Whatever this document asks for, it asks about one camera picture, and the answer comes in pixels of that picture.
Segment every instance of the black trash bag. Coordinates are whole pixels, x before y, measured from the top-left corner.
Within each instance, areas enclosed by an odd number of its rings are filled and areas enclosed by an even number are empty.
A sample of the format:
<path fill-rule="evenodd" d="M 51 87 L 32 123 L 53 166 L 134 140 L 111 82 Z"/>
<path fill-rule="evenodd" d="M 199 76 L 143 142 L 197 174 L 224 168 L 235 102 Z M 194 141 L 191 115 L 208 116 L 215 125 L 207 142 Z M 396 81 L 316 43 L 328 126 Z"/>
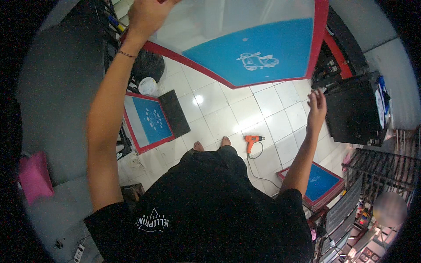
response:
<path fill-rule="evenodd" d="M 142 49 L 134 61 L 131 73 L 138 86 L 140 81 L 146 77 L 151 77 L 158 83 L 164 70 L 165 63 L 161 55 Z"/>

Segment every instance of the hand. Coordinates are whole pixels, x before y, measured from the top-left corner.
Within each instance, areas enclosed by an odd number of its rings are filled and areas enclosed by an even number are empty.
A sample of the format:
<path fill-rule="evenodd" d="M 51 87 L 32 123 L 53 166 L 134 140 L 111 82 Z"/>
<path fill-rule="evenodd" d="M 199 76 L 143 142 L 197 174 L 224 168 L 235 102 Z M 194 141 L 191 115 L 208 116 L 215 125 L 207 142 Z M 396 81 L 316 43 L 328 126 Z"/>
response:
<path fill-rule="evenodd" d="M 307 134 L 317 138 L 326 118 L 326 97 L 321 89 L 312 90 L 308 97 L 310 101 L 307 103 L 310 106 L 310 112 L 307 119 Z"/>
<path fill-rule="evenodd" d="M 174 5 L 181 0 L 135 0 L 129 14 L 130 35 L 148 39 L 165 21 Z"/>

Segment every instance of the bracelet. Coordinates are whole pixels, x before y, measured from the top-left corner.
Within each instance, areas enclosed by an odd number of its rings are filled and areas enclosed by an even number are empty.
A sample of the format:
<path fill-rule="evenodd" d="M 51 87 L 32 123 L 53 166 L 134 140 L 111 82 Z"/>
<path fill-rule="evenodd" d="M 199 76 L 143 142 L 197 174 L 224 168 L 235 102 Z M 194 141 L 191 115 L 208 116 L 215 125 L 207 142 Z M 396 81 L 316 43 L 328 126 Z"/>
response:
<path fill-rule="evenodd" d="M 118 53 L 120 53 L 120 54 L 123 54 L 123 55 L 125 55 L 125 56 L 128 56 L 129 58 L 137 58 L 137 56 L 132 56 L 132 55 L 130 55 L 130 54 L 127 54 L 127 53 L 125 53 L 125 52 L 123 52 L 123 51 L 121 51 L 121 50 L 119 50 L 119 51 L 117 51 Z"/>

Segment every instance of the pink cushion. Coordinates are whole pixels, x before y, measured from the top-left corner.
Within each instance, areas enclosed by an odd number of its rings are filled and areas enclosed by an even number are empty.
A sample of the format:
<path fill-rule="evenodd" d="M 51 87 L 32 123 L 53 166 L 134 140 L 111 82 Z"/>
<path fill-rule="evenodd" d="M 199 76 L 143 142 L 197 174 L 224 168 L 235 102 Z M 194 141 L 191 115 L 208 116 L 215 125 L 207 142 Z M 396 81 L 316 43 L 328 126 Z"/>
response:
<path fill-rule="evenodd" d="M 19 182 L 30 205 L 40 196 L 54 195 L 47 170 L 47 159 L 43 151 L 37 152 L 30 158 L 21 158 Z"/>

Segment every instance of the metal rack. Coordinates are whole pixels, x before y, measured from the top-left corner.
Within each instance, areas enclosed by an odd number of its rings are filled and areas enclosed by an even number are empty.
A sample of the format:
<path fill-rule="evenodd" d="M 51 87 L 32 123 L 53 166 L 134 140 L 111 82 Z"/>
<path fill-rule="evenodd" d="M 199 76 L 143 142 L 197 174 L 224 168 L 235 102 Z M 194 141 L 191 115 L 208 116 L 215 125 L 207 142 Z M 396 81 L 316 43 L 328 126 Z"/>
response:
<path fill-rule="evenodd" d="M 362 200 L 372 204 L 381 193 L 395 192 L 410 204 L 421 170 L 421 160 L 398 154 L 355 149 L 350 162 L 342 164 L 342 167 L 346 168 L 346 189 L 363 176 Z"/>

